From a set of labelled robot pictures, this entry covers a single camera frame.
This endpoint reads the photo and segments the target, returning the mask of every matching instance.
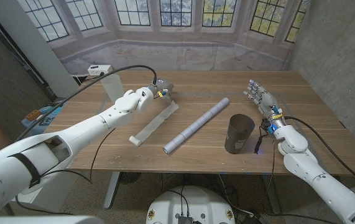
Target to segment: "electrical outlet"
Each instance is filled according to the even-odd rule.
[[[101,72],[104,72],[104,74],[107,74],[108,72],[111,72],[113,70],[113,67],[111,65],[90,65],[88,68],[89,75],[91,76],[99,76]]]

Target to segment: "white robotic arm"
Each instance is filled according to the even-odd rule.
[[[283,140],[278,143],[278,150],[284,155],[287,170],[308,183],[344,223],[355,223],[355,194],[318,165],[308,149],[307,140],[293,126],[286,125],[282,110],[271,93],[252,80],[248,89],[250,92],[244,94],[268,119],[268,132],[277,140]]]
[[[158,91],[172,93],[173,84],[157,80],[156,85],[129,90],[115,104],[91,118],[55,133],[39,134],[0,150],[0,209],[17,194],[28,194],[52,180],[86,146],[109,130],[129,124],[134,111],[143,112]]]

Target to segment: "wire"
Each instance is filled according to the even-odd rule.
[[[180,192],[180,201],[182,202],[182,215],[183,215],[183,189],[184,189],[184,184],[182,187],[182,191]]]
[[[18,201],[18,195],[16,195],[16,202],[17,202],[17,204],[18,204],[20,207],[22,207],[22,208],[24,208],[24,209],[27,209],[27,210],[35,211],[35,212],[44,212],[44,213],[53,214],[53,215],[73,215],[73,214],[71,214],[71,213],[49,212],[49,211],[45,211],[45,210],[39,210],[39,209],[34,209],[34,208],[28,208],[28,207],[22,205],[22,204],[20,203],[20,201]]]
[[[178,192],[176,192],[176,191],[174,191],[174,190],[168,190],[168,191],[173,192],[173,193],[176,193],[176,194],[178,194],[178,195],[180,195],[181,197],[184,198],[185,204],[187,205],[187,216],[188,216],[188,214],[189,214],[188,202],[187,202],[187,199],[184,197],[184,195],[182,195],[182,194],[180,194],[180,193],[178,193]]]
[[[350,167],[348,167],[339,157],[338,155],[336,155],[336,153],[334,153],[334,151],[332,150],[332,148],[329,147],[329,145],[324,141],[324,139],[317,133],[317,131],[315,131],[310,125],[306,124],[306,122],[298,119],[298,118],[294,118],[291,116],[286,116],[285,119],[294,119],[302,124],[304,124],[305,126],[307,126],[308,128],[310,128],[310,130],[312,130],[317,137],[321,140],[321,142],[326,146],[326,148],[328,148],[328,150],[332,153],[333,156],[335,156],[335,158],[348,170],[350,171],[350,173],[352,173],[355,176],[355,172],[350,169]]]
[[[280,214],[270,214],[270,213],[267,213],[267,211],[265,210],[265,198],[267,197],[267,193],[269,191],[269,187],[271,185],[271,181],[272,181],[272,177],[274,176],[274,167],[275,167],[275,138],[274,138],[274,135],[272,135],[272,145],[273,145],[273,148],[274,148],[274,155],[272,156],[272,171],[271,171],[271,177],[270,177],[270,181],[269,181],[269,184],[267,184],[267,188],[265,189],[265,195],[264,195],[264,198],[263,198],[263,208],[264,208],[264,213],[266,215],[270,215],[270,216],[281,216],[281,217],[299,217],[299,218],[307,218],[307,219],[311,219],[311,220],[317,220],[317,221],[320,221],[320,222],[325,222],[325,223],[330,223],[330,224],[337,224],[337,223],[334,223],[334,222],[331,222],[331,221],[328,221],[328,220],[323,220],[323,219],[320,219],[320,218],[314,218],[314,217],[307,217],[307,216],[304,216],[304,215],[294,215],[294,214],[283,214],[283,213],[280,213]]]
[[[93,85],[96,82],[102,80],[103,78],[107,77],[108,75],[111,75],[111,74],[114,74],[116,72],[120,72],[120,71],[123,71],[123,70],[127,70],[127,69],[130,69],[130,68],[146,68],[146,69],[150,70],[152,73],[154,73],[154,79],[152,80],[152,84],[155,85],[157,83],[157,74],[156,74],[155,70],[150,68],[150,67],[148,67],[148,66],[146,66],[146,65],[131,65],[131,66],[126,66],[126,67],[123,67],[123,68],[115,69],[112,72],[109,72],[109,73],[103,75],[102,77],[99,77],[96,80],[93,80],[91,83],[87,84],[83,88],[80,88],[79,90],[77,90],[76,92],[72,93],[70,96],[68,96],[64,100],[60,101],[56,106],[54,106],[51,110],[49,110],[48,112],[43,114],[42,117],[40,117],[39,119],[34,121],[25,131],[23,131],[20,134],[20,136],[15,140],[15,142],[20,141],[32,128],[34,128],[37,124],[42,122],[45,119],[45,117],[47,117],[50,113],[55,111],[58,107],[63,105],[65,102],[67,102],[68,100],[70,100],[71,98],[73,98],[74,96],[76,96],[77,94],[82,92],[83,90],[89,88],[91,85]]]
[[[100,145],[98,145],[98,148],[97,148],[97,150],[96,150],[95,157],[93,158],[93,161],[91,162],[91,167],[90,167],[90,182],[91,182],[91,172],[93,171],[93,165],[95,164],[95,160],[96,160],[96,157],[97,157],[97,153],[98,153],[98,151],[99,151],[99,149],[100,149],[102,143],[105,141],[105,139],[106,139],[114,130],[115,130],[115,128],[112,129],[112,131],[110,131],[110,132],[104,137],[104,139],[101,141]]]
[[[227,191],[226,191],[226,186],[224,185],[224,182],[223,182],[223,179],[221,178],[221,175],[220,175],[220,174],[218,174],[218,175],[219,175],[221,184],[223,185],[223,189],[224,189],[224,192],[225,192],[225,194],[226,194],[227,202],[228,202],[232,207],[234,207],[235,209],[238,209],[239,211],[244,212],[244,213],[248,213],[248,214],[250,214],[251,216],[254,216],[254,214],[253,214],[252,212],[248,212],[248,211],[246,211],[246,210],[240,209],[240,208],[238,208],[237,206],[233,205],[233,204],[229,201],[228,195],[227,195]]]

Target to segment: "window pane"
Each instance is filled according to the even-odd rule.
[[[172,16],[171,16],[170,12],[161,12],[160,16],[161,16],[163,26],[171,26],[172,25]]]
[[[50,0],[39,0],[39,3],[42,7],[53,6],[53,4]]]
[[[172,12],[181,12],[182,11],[182,2],[181,0],[171,0]]]
[[[48,7],[46,9],[44,9],[44,10],[46,12],[46,15],[47,15],[48,19],[50,19],[50,22],[52,24],[61,21],[61,19],[59,18],[59,16],[58,16],[58,14],[57,14],[57,12],[56,12],[54,7]]]
[[[115,0],[118,11],[127,11],[125,0]]]
[[[34,23],[34,25],[36,26],[36,28],[40,27],[40,24],[39,24],[38,20],[35,18],[33,12],[27,12],[27,16],[28,16],[29,19]]]
[[[231,26],[235,4],[236,0],[205,0],[202,26]]]
[[[42,28],[38,28],[38,31],[40,32],[40,34],[42,34],[42,37],[43,37],[46,41],[49,41],[49,39],[47,38],[46,32],[45,32]]]
[[[136,11],[137,12],[136,0],[126,0],[126,4],[127,4],[128,11]]]
[[[272,14],[274,13],[274,10],[275,10],[275,6],[268,5],[268,6],[266,7],[266,9],[265,9],[263,18],[264,18],[264,19],[271,20]]]
[[[255,16],[262,17],[265,11],[266,4],[263,2],[259,2],[256,7],[256,13],[254,14]]]
[[[263,19],[262,23],[260,24],[259,32],[266,34],[267,31],[269,30],[269,26],[270,26],[270,21]]]
[[[270,36],[274,36],[277,29],[278,29],[278,22],[271,22],[270,27],[269,27],[269,31],[267,31],[267,34],[269,34]]]
[[[182,24],[182,14],[181,13],[172,13],[172,25],[180,26]]]
[[[43,9],[34,11],[34,14],[41,26],[46,26],[50,24],[50,21],[47,19],[46,13]]]
[[[214,12],[218,12],[218,13],[224,12],[224,0],[216,0],[214,2]]]
[[[63,36],[68,35],[62,22],[58,22],[56,24],[53,24],[53,27],[54,27],[55,31],[58,33],[58,36],[63,37]]]
[[[150,25],[150,16],[148,12],[139,12],[141,25]]]
[[[202,26],[212,26],[212,17],[213,13],[204,13]]]
[[[49,40],[55,40],[58,38],[58,35],[52,25],[43,27],[43,30],[46,32]]]
[[[83,1],[75,1],[75,4],[76,4],[81,16],[89,14],[89,12],[86,10],[86,7],[85,7],[85,4]]]
[[[118,15],[122,25],[130,25],[129,14],[127,12],[119,12]]]
[[[224,14],[223,22],[221,23],[221,26],[231,26],[232,22],[233,22],[233,15],[232,14]]]
[[[72,12],[73,17],[80,16],[78,8],[76,7],[75,3],[73,3],[73,2],[68,3],[68,7],[70,8],[70,10]]]
[[[147,0],[137,0],[137,6],[140,12],[148,12]]]
[[[251,30],[273,37],[277,33],[286,2],[287,0],[268,0],[267,3],[259,1]]]
[[[292,26],[290,27],[288,36],[286,38],[287,41],[295,42],[297,32],[299,31],[300,25],[303,22],[303,18],[305,12],[307,10],[308,0],[302,0],[300,3],[300,7],[296,13],[295,20],[292,22]]]
[[[182,12],[191,12],[191,4],[192,0],[182,0]]]
[[[233,13],[235,8],[235,0],[226,0],[226,7],[224,8],[224,12]]]
[[[290,31],[289,31],[289,34],[287,37],[287,41],[295,42],[296,35],[297,35],[298,31],[299,31],[299,29],[296,29],[294,27],[290,28]]]
[[[129,12],[130,23],[132,25],[140,25],[139,13],[138,12]]]
[[[27,0],[27,3],[30,7],[30,10],[36,10],[38,9],[38,5],[34,2],[34,0]]]
[[[82,16],[82,19],[85,22],[87,29],[91,29],[95,26],[91,21],[90,16]]]
[[[70,8],[79,29],[84,31],[94,27],[101,27],[101,19],[93,0],[69,0]]]
[[[90,15],[90,17],[91,17],[91,20],[93,21],[93,24],[95,25],[95,27],[102,26],[100,18],[98,17],[97,13]]]
[[[212,12],[214,9],[214,0],[205,0],[203,5],[203,12]]]
[[[160,0],[160,11],[170,12],[170,0]]]
[[[76,23],[78,24],[80,30],[85,30],[85,29],[87,29],[85,23],[83,22],[82,17],[77,17],[77,18],[75,18],[75,21],[76,21]]]
[[[259,31],[261,22],[262,22],[262,19],[260,19],[259,17],[253,18],[251,30]]]
[[[182,26],[190,26],[190,25],[191,25],[191,13],[183,13]]]
[[[96,6],[93,0],[85,0],[85,5],[90,14],[97,13]]]
[[[150,25],[147,0],[115,0],[115,4],[121,25]]]
[[[212,26],[221,26],[221,18],[223,14],[213,14],[213,23]]]
[[[18,3],[47,42],[68,35],[50,0],[18,0]]]

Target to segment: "black strap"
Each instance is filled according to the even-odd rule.
[[[11,155],[9,157],[15,157],[18,160],[20,160],[20,162],[22,162],[25,165],[25,167],[28,169],[28,171],[30,172],[32,179],[30,181],[29,188],[40,183],[40,175],[39,175],[38,170],[36,169],[34,164],[25,155],[23,155],[21,153],[16,153],[16,154]]]

